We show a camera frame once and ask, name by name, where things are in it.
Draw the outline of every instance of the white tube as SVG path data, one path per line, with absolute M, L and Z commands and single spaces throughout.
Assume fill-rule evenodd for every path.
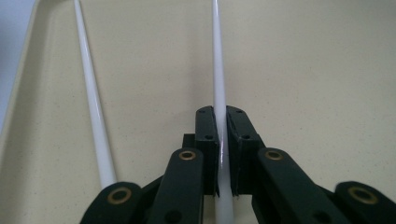
M 81 49 L 82 65 L 84 67 L 85 84 L 87 87 L 88 104 L 91 114 L 92 134 L 95 143 L 96 159 L 99 168 L 99 176 L 102 189 L 117 182 L 114 172 L 113 160 L 108 145 L 105 122 L 103 120 L 102 107 L 96 87 L 95 74 L 93 73 L 90 49 L 88 47 L 87 34 L 84 20 L 82 19 L 81 6 L 75 0 L 75 10 L 78 25 L 79 46 Z
M 233 224 L 233 194 L 230 185 L 230 162 L 228 152 L 227 118 L 225 104 L 224 71 L 221 47 L 221 30 L 218 0 L 213 3 L 213 87 L 214 109 L 218 126 L 219 153 L 219 197 L 216 197 L 216 223 Z

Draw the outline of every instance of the brass insert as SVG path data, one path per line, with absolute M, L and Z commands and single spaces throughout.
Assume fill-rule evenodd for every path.
M 120 187 L 113 189 L 107 196 L 107 201 L 111 204 L 121 204 L 128 201 L 132 196 L 130 189 Z
M 193 151 L 182 151 L 178 154 L 178 156 L 183 160 L 183 161 L 192 161 L 195 159 L 196 155 L 195 152 Z
M 265 152 L 265 157 L 273 161 L 283 160 L 282 154 L 277 151 L 267 151 Z
M 347 192 L 352 196 L 353 199 L 360 203 L 376 204 L 378 198 L 369 190 L 361 187 L 350 187 Z

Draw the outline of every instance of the speckled surface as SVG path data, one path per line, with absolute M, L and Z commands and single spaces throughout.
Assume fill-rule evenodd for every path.
M 212 104 L 210 1 L 83 0 L 119 180 L 162 175 Z M 394 1 L 221 1 L 227 102 L 319 185 L 396 201 Z M 77 223 L 100 190 L 73 2 L 36 5 L 1 137 L 2 223 Z M 213 223 L 205 200 L 205 223 Z M 254 223 L 235 199 L 236 223 Z

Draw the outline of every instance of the white plastic rod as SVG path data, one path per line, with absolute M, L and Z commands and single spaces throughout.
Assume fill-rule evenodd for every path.
M 218 126 L 219 153 L 219 197 L 216 197 L 216 223 L 233 224 L 233 194 L 230 185 L 230 160 L 228 152 L 227 119 L 224 88 L 224 71 L 221 47 L 219 2 L 212 0 L 213 9 L 213 88 L 214 109 Z
M 87 87 L 88 104 L 91 114 L 93 141 L 96 150 L 96 159 L 99 167 L 99 176 L 102 189 L 117 182 L 114 172 L 113 160 L 108 145 L 106 126 L 103 120 L 102 107 L 96 87 L 93 72 L 90 48 L 88 47 L 87 34 L 84 20 L 82 19 L 81 5 L 75 0 L 75 10 L 78 26 L 79 46 L 81 49 L 82 65 L 84 67 L 85 84 Z

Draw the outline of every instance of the white rod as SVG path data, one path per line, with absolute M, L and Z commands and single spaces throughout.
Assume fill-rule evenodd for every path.
M 87 87 L 88 104 L 91 114 L 93 141 L 96 150 L 96 159 L 99 168 L 99 176 L 102 189 L 117 182 L 114 172 L 113 160 L 108 145 L 106 126 L 103 120 L 102 107 L 96 87 L 95 74 L 93 72 L 90 49 L 88 47 L 87 34 L 84 20 L 82 19 L 81 6 L 75 0 L 75 10 L 78 26 L 79 46 L 81 49 L 82 65 L 84 67 L 85 84 Z
M 230 160 L 228 152 L 224 71 L 218 0 L 212 0 L 212 4 L 214 109 L 220 143 L 218 173 L 219 197 L 216 197 L 215 200 L 216 223 L 233 224 L 233 194 L 231 192 L 230 185 Z

